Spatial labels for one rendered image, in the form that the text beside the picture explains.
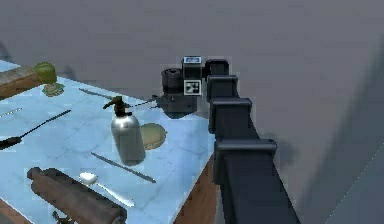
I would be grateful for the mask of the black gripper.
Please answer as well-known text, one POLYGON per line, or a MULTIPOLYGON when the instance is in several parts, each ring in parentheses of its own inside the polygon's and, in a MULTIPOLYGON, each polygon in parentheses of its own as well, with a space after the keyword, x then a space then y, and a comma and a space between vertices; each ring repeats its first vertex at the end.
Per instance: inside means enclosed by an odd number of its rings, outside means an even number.
POLYGON ((161 72, 163 95, 142 103, 131 105, 130 109, 149 109, 159 105, 171 119, 179 119, 197 110, 194 96, 184 95, 184 79, 180 68, 168 68, 161 72))

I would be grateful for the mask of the silver spray bottle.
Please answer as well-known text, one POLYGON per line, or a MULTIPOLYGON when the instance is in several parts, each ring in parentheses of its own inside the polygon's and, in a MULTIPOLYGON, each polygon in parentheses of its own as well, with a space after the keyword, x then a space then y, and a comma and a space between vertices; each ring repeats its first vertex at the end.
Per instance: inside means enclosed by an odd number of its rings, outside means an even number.
POLYGON ((103 108, 107 109, 109 106, 114 106, 115 116, 111 121, 111 132, 121 162, 127 166, 141 163, 146 154, 138 119, 126 110, 121 96, 113 97, 103 108))

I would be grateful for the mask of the grey table knife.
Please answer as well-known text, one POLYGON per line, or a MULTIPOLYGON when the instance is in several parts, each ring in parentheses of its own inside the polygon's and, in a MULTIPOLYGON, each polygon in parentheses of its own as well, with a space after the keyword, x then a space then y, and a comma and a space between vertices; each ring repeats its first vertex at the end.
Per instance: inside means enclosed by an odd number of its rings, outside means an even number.
POLYGON ((86 93, 86 94, 89 94, 89 95, 103 97, 103 98, 106 98, 108 100, 112 100, 113 99, 112 96, 104 95, 104 94, 101 94, 101 93, 96 93, 96 92, 93 92, 93 91, 90 91, 90 90, 87 90, 87 89, 79 88, 79 90, 84 92, 84 93, 86 93))
POLYGON ((112 166, 115 166, 115 167, 121 168, 121 169, 123 169, 125 171, 128 171, 128 172, 130 172, 130 173, 132 173, 132 174, 134 174, 134 175, 136 175, 136 176, 138 176, 138 177, 140 177, 140 178, 142 178, 142 179, 144 179, 144 180, 146 180, 148 182, 157 183, 154 178, 152 178, 152 177, 150 177, 148 175, 145 175, 145 174, 143 174, 143 173, 141 173, 139 171, 136 171, 134 169, 128 168, 128 167, 123 166, 123 165, 120 165, 117 162, 112 161, 110 159, 107 159, 106 157, 103 157, 103 156, 101 156, 101 155, 99 155, 97 153, 91 152, 91 155, 93 155, 94 157, 98 158, 99 160, 104 161, 104 162, 106 162, 106 163, 108 163, 108 164, 110 164, 112 166))

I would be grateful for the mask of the pale blue topped wooden table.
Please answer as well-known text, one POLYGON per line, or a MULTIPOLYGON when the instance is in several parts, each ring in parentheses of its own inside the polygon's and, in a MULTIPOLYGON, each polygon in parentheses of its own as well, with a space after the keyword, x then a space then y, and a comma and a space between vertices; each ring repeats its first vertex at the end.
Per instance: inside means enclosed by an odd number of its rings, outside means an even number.
POLYGON ((207 119, 195 115, 170 119, 159 108, 135 114, 141 123, 157 123, 167 131, 164 144, 148 151, 145 160, 132 168, 157 182, 151 183, 91 155, 94 152, 119 164, 110 130, 113 111, 103 108, 108 99, 79 88, 108 96, 111 92, 66 78, 58 81, 64 92, 57 97, 47 97, 35 87, 0 101, 0 114, 22 108, 0 118, 0 140, 21 136, 71 110, 0 151, 0 198, 33 224, 54 224, 52 206, 32 192, 27 177, 32 167, 54 167, 73 178, 93 172, 101 184, 132 199, 135 206, 128 211, 127 224, 207 224, 186 212, 206 190, 201 180, 214 142, 207 119))

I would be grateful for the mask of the olive green flat lump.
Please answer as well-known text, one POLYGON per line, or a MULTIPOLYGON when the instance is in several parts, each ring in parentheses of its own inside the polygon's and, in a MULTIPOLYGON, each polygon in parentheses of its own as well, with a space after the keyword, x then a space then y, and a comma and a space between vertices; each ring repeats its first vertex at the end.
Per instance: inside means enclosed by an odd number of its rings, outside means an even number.
POLYGON ((60 83, 52 83, 44 86, 42 92, 47 97, 59 96, 64 92, 64 85, 60 83))

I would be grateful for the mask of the white spoon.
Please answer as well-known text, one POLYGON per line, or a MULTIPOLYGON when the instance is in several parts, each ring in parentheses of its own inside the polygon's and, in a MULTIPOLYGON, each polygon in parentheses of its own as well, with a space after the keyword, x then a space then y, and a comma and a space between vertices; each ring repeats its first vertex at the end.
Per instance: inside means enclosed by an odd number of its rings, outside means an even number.
POLYGON ((119 193, 116 191, 113 191, 109 188, 107 188, 105 185, 101 184, 98 180, 98 176, 94 173, 90 172, 82 172, 79 174, 79 180, 82 184, 86 186, 91 186, 91 185, 97 185, 106 192, 108 192, 113 198, 115 198, 117 201, 120 203, 124 204, 127 207, 134 207, 135 202, 132 199, 125 198, 121 196, 119 193))

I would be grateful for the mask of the green round apple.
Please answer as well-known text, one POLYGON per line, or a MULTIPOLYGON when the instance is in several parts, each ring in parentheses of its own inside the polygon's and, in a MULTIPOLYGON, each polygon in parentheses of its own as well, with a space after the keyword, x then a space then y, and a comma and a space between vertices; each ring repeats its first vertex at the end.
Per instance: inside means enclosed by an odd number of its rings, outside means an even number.
POLYGON ((37 63, 33 70, 39 76, 43 84, 53 84, 57 81, 56 69, 49 62, 37 63))

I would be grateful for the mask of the brown wooden cylinder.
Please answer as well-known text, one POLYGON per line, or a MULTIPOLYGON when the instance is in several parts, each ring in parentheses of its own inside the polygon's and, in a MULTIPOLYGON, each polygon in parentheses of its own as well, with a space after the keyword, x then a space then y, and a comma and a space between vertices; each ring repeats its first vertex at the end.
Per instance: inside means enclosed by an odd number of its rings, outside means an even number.
POLYGON ((125 208, 56 168, 31 168, 31 190, 78 224, 125 224, 125 208))

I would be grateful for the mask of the brown wooden box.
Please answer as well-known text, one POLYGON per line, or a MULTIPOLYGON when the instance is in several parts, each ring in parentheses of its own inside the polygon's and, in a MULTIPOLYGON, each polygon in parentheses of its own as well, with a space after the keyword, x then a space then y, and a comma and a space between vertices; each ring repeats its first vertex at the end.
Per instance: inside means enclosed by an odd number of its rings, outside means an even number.
POLYGON ((29 67, 0 72, 0 100, 42 85, 39 75, 29 67))

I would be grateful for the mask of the pale thin utensil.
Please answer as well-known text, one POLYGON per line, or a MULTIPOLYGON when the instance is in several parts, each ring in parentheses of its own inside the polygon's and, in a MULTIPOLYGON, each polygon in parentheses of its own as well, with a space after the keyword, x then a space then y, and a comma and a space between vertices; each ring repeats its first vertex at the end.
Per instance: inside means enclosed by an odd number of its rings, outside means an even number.
POLYGON ((6 112, 6 113, 0 114, 0 118, 2 118, 2 117, 4 117, 4 116, 7 116, 7 115, 11 115, 11 114, 13 114, 13 113, 15 113, 15 112, 18 112, 18 111, 20 111, 20 110, 22 110, 22 108, 16 108, 16 109, 13 109, 13 110, 8 111, 8 112, 6 112))

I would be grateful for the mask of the small dark green object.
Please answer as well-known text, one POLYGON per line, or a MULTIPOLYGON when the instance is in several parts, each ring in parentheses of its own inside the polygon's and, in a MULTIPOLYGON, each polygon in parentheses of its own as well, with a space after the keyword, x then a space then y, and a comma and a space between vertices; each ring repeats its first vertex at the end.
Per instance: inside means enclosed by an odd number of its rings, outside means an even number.
POLYGON ((75 221, 69 216, 60 217, 57 211, 52 212, 52 217, 56 220, 56 224, 74 224, 75 221))

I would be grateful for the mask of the black long-handled ladle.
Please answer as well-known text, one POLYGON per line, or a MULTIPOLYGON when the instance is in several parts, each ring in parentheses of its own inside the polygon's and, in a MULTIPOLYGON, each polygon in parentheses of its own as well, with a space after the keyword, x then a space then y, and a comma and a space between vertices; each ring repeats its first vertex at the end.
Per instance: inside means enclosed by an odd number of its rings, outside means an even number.
POLYGON ((28 134, 30 134, 30 133, 32 133, 33 131, 37 130, 37 129, 40 128, 41 126, 43 126, 43 125, 45 125, 45 124, 47 124, 47 123, 49 123, 49 122, 51 122, 51 121, 53 121, 53 120, 56 120, 56 119, 58 119, 58 118, 60 118, 60 117, 62 117, 62 116, 64 116, 64 115, 66 115, 66 114, 68 114, 68 113, 70 113, 70 112, 71 112, 71 110, 66 110, 66 111, 64 111, 64 112, 61 112, 61 113, 59 113, 59 114, 57 114, 57 115, 55 115, 55 116, 53 116, 53 117, 51 117, 51 118, 45 120, 44 122, 42 122, 41 124, 37 125, 36 127, 32 128, 32 129, 30 129, 30 130, 28 130, 27 132, 25 132, 25 133, 22 134, 21 136, 12 136, 12 137, 6 138, 6 139, 4 139, 4 140, 0 140, 0 151, 1 151, 1 150, 4 150, 4 149, 7 149, 7 148, 9 148, 9 147, 12 147, 12 146, 14 146, 14 145, 17 145, 17 144, 19 144, 19 143, 21 143, 21 142, 22 142, 22 139, 23 139, 25 136, 27 136, 28 134))

